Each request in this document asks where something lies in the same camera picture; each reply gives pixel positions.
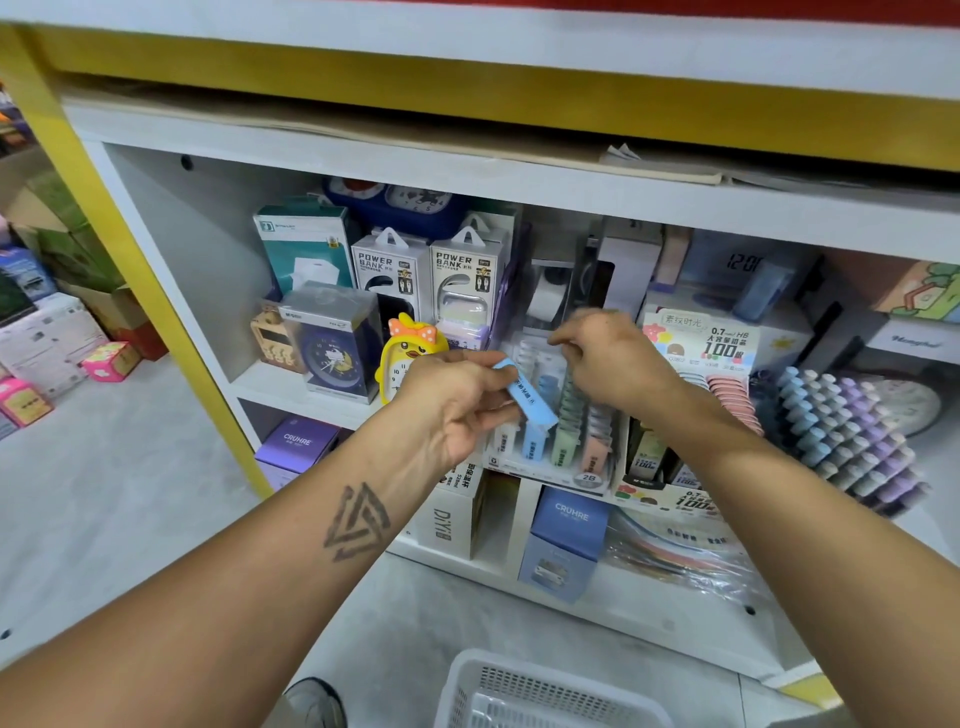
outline tattoo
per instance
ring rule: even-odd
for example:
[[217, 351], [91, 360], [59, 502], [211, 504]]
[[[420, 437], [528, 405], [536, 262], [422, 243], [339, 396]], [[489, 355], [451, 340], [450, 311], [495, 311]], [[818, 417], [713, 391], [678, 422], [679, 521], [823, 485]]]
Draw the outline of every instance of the tattoo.
[[337, 515], [326, 531], [324, 548], [339, 546], [333, 561], [344, 561], [358, 553], [380, 548], [388, 528], [387, 509], [370, 486], [364, 483], [359, 492], [347, 486], [340, 497]]

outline plastic bag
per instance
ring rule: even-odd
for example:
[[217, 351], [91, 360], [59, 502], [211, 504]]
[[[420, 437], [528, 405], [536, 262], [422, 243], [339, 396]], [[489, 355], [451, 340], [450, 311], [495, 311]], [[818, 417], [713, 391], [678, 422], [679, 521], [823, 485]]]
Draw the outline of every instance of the plastic bag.
[[603, 559], [744, 606], [773, 601], [743, 545], [722, 521], [617, 508], [607, 524]]

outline yellow trim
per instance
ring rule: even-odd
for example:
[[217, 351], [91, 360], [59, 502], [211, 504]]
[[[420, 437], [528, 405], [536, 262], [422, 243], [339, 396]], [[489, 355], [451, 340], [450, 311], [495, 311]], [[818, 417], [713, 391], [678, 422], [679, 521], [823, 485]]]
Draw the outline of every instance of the yellow trim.
[[74, 193], [91, 225], [190, 382], [194, 394], [227, 441], [260, 497], [273, 491], [253, 451], [207, 371], [190, 335], [154, 276], [147, 259], [110, 198], [83, 144], [63, 115], [51, 87], [52, 75], [37, 62], [22, 32], [0, 24], [0, 78], [21, 108], [47, 155]]
[[35, 27], [61, 71], [960, 171], [960, 102]]
[[827, 676], [823, 673], [810, 675], [803, 680], [780, 688], [780, 692], [790, 695], [798, 700], [804, 700], [807, 703], [813, 703], [824, 710], [836, 708], [843, 704], [843, 700], [837, 691], [830, 684]]

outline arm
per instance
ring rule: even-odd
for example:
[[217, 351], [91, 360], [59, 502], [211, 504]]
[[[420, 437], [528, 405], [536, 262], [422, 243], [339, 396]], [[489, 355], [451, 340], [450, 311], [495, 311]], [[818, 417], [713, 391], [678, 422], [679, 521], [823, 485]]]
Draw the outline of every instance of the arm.
[[518, 416], [502, 391], [516, 372], [489, 368], [501, 358], [415, 362], [395, 401], [310, 471], [0, 672], [0, 724], [261, 725], [437, 481]]
[[960, 716], [960, 570], [756, 437], [626, 316], [580, 314], [551, 340], [577, 385], [690, 464], [859, 722]]

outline basket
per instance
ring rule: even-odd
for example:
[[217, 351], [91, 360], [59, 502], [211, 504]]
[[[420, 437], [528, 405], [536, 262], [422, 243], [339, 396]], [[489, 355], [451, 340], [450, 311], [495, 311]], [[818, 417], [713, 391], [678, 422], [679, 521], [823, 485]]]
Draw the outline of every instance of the basket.
[[450, 666], [434, 728], [673, 728], [660, 703], [481, 649]]

